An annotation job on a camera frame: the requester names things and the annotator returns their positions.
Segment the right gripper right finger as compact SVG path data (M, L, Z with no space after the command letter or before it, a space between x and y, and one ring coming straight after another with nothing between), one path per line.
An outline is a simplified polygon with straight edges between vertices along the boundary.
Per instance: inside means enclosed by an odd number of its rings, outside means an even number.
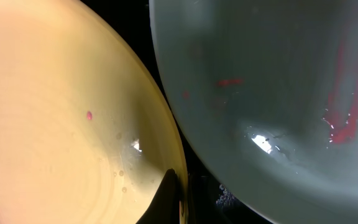
M228 224L227 218L216 209L208 197L204 178L189 175L188 178L188 223L189 224Z

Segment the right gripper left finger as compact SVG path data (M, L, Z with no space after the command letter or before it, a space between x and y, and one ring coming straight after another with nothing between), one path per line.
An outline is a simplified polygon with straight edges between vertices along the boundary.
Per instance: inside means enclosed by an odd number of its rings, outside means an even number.
M148 209L137 224L179 224L180 185L173 169L166 171Z

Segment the yellow plate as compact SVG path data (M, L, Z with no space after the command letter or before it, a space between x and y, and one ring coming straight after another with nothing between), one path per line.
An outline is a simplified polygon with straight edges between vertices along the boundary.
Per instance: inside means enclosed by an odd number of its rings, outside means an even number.
M0 223L135 223L180 135L154 79L80 1L0 1Z

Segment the light blue plate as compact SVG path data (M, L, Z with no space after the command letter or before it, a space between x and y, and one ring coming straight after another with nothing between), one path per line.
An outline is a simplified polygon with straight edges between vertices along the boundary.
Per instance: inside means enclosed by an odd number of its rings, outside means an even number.
M358 223L358 0L149 3L180 129L273 223Z

